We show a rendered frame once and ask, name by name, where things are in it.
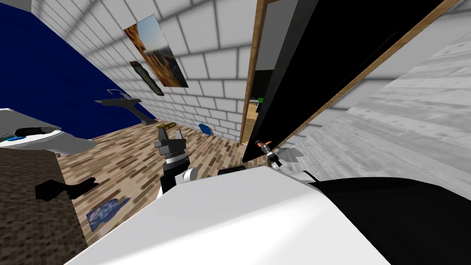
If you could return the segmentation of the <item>white toilet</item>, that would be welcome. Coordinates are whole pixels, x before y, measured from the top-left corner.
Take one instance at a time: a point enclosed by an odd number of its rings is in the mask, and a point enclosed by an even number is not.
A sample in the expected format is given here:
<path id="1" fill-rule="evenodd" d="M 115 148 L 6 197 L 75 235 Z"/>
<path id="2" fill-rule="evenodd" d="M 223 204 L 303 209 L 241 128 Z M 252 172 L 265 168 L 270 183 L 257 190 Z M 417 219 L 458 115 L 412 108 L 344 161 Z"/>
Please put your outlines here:
<path id="1" fill-rule="evenodd" d="M 94 140 L 75 137 L 57 126 L 13 109 L 0 109 L 0 148 L 48 150 L 69 156 L 96 145 Z"/>

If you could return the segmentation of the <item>blue patterned cloth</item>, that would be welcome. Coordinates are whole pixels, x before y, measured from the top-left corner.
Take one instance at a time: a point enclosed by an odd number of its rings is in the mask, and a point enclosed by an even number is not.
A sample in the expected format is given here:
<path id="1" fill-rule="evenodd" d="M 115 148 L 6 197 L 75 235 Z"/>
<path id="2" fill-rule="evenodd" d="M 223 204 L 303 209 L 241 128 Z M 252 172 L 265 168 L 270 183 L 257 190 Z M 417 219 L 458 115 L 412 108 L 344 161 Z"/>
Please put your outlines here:
<path id="1" fill-rule="evenodd" d="M 119 202 L 118 198 L 113 198 L 96 209 L 86 214 L 87 221 L 94 232 L 101 223 L 109 222 L 116 213 L 130 201 L 130 198 L 125 198 L 122 202 Z"/>

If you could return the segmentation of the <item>dark green wall hanging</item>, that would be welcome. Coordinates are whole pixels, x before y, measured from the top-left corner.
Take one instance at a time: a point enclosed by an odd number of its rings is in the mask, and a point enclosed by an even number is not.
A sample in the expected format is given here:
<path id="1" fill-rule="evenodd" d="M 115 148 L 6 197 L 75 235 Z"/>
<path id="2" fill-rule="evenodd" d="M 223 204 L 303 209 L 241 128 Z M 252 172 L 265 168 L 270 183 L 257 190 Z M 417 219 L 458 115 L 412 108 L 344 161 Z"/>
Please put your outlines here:
<path id="1" fill-rule="evenodd" d="M 158 96 L 165 96 L 160 87 L 156 84 L 153 78 L 149 75 L 142 65 L 137 61 L 131 61 L 129 64 L 132 66 L 134 71 L 143 79 L 147 86 Z"/>

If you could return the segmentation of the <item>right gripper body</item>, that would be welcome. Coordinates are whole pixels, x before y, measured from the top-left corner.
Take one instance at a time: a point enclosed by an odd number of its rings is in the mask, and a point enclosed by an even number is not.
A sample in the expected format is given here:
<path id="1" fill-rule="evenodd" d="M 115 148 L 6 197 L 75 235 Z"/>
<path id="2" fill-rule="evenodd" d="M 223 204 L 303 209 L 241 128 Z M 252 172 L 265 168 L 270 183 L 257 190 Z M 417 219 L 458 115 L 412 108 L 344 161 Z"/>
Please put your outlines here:
<path id="1" fill-rule="evenodd" d="M 304 154 L 301 153 L 298 149 L 291 148 L 280 148 L 277 151 L 277 155 L 281 160 L 289 163 L 299 163 L 298 158 L 303 157 Z"/>

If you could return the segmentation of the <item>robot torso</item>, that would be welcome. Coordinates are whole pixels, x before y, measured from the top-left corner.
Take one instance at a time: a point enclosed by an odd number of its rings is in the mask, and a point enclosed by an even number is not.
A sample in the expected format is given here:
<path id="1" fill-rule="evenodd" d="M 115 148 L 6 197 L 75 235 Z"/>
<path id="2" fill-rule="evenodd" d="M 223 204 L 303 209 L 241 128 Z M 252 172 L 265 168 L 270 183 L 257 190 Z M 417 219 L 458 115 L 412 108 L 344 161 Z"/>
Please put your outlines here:
<path id="1" fill-rule="evenodd" d="M 329 198 L 268 167 L 178 184 L 65 265 L 390 265 Z"/>

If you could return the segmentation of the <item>black angular object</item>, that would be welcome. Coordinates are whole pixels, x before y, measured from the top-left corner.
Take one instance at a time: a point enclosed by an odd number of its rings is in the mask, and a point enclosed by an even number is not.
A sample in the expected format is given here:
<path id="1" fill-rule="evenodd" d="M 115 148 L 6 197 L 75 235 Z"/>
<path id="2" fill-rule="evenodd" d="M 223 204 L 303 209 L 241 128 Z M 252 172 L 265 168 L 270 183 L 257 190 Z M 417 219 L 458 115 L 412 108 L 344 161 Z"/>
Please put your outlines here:
<path id="1" fill-rule="evenodd" d="M 79 184 L 67 185 L 53 179 L 49 179 L 39 185 L 35 186 L 35 198 L 37 200 L 51 201 L 56 198 L 60 193 L 66 191 L 69 199 L 77 199 L 84 195 L 86 192 L 94 189 L 99 185 L 95 183 L 96 178 L 87 178 Z"/>

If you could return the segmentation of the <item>brown speckled cabinet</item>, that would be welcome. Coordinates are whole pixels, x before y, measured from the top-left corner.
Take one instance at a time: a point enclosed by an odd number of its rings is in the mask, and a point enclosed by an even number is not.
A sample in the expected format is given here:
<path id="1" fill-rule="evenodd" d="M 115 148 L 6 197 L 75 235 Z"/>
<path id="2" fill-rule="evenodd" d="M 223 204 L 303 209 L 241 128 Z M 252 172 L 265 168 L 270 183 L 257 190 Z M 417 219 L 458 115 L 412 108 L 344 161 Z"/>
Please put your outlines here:
<path id="1" fill-rule="evenodd" d="M 64 265 L 87 248 L 66 193 L 35 197 L 49 179 L 64 182 L 53 152 L 0 148 L 0 265 Z"/>

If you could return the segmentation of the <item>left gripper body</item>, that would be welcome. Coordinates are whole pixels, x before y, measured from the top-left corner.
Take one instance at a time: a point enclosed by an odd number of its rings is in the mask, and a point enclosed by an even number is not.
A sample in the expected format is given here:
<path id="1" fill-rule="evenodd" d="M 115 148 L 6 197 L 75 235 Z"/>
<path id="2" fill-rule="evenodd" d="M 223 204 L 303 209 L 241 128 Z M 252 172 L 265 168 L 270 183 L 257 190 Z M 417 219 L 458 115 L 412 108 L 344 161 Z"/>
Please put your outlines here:
<path id="1" fill-rule="evenodd" d="M 161 156 L 165 158 L 173 158 L 184 154 L 187 148 L 186 139 L 168 139 L 154 143 L 154 147 L 159 150 Z"/>

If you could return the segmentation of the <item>black door leaf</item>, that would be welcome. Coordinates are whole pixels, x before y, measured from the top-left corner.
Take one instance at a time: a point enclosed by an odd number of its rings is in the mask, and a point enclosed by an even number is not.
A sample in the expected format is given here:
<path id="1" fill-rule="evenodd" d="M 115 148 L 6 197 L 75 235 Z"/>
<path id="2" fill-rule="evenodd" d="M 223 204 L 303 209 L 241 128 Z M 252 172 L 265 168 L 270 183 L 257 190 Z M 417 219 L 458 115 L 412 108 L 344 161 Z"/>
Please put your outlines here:
<path id="1" fill-rule="evenodd" d="M 458 0 L 298 0 L 242 162 L 296 133 Z"/>

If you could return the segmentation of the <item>landscape picture on wall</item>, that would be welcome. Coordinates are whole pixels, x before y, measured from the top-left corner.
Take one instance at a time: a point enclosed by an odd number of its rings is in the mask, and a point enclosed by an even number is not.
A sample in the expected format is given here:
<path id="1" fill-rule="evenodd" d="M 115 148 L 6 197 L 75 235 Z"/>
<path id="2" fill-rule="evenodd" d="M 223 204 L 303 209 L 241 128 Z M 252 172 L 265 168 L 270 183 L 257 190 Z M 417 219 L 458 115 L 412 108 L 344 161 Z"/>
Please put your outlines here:
<path id="1" fill-rule="evenodd" d="M 124 33 L 163 87 L 188 88 L 154 14 L 125 28 Z"/>

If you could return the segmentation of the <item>grey pedestal sink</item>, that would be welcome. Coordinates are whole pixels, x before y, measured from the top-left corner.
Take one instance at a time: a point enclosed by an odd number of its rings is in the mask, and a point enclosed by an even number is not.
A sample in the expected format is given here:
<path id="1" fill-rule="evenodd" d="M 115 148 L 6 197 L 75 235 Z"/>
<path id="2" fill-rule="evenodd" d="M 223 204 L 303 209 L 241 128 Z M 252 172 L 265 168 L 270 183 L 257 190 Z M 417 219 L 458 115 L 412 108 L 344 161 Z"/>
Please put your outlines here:
<path id="1" fill-rule="evenodd" d="M 121 95 L 121 98 L 95 100 L 95 102 L 100 103 L 103 106 L 115 106 L 125 108 L 126 110 L 132 112 L 137 118 L 139 118 L 141 120 L 141 124 L 144 126 L 148 126 L 158 122 L 156 119 L 151 119 L 149 116 L 136 109 L 135 106 L 137 105 L 137 103 L 140 103 L 142 101 L 141 99 L 132 98 L 131 96 L 125 94 L 119 89 L 107 89 L 107 92 L 110 94 L 113 94 L 112 91 L 117 91 Z"/>

